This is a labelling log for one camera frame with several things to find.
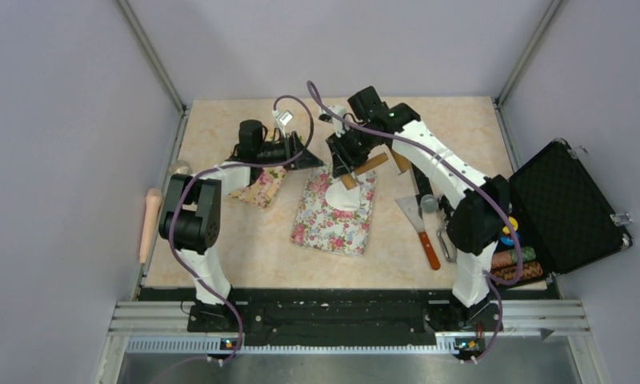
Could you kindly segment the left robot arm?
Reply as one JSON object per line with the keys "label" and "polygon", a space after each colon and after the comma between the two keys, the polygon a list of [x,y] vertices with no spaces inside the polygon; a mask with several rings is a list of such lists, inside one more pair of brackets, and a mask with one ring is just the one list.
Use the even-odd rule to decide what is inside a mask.
{"label": "left robot arm", "polygon": [[231,155],[202,176],[171,177],[158,232],[170,242],[181,266],[196,287],[197,307],[217,330],[237,321],[237,309],[227,302],[232,285],[226,279],[215,244],[221,229],[222,200],[228,196],[252,197],[266,206],[286,173],[323,166],[296,132],[268,130],[262,122],[240,122],[238,142]]}

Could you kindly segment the wooden double-ended rolling pin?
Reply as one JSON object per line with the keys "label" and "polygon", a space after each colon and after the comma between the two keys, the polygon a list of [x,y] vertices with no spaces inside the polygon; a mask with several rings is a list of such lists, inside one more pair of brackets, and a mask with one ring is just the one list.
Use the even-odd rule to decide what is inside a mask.
{"label": "wooden double-ended rolling pin", "polygon": [[409,160],[392,149],[386,148],[381,154],[368,158],[364,164],[356,168],[354,171],[342,175],[339,180],[347,190],[352,190],[358,185],[354,176],[364,174],[388,161],[391,161],[394,164],[398,174],[402,174],[411,168]]}

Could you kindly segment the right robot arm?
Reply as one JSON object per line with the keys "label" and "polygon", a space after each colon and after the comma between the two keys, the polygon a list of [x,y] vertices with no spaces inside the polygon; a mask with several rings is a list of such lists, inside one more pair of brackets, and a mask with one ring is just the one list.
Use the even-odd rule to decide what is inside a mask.
{"label": "right robot arm", "polygon": [[461,160],[427,127],[422,116],[406,103],[388,106],[376,89],[368,86],[352,95],[352,122],[344,113],[313,99],[322,120],[331,119],[334,133],[326,139],[332,157],[332,175],[341,190],[356,187],[356,176],[367,168],[369,154],[387,146],[398,167],[412,165],[424,173],[447,202],[446,232],[457,250],[456,279],[452,293],[458,300],[450,308],[450,320],[470,330],[482,320],[479,303],[490,288],[491,255],[503,227],[508,226],[510,192],[500,174],[489,177]]}

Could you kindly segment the white dough piece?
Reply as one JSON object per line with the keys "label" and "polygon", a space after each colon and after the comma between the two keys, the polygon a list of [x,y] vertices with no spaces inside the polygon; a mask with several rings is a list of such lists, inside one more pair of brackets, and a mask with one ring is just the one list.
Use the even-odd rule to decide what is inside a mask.
{"label": "white dough piece", "polygon": [[343,181],[337,180],[327,188],[325,201],[336,210],[356,211],[361,205],[360,186],[354,183],[351,188],[347,188]]}

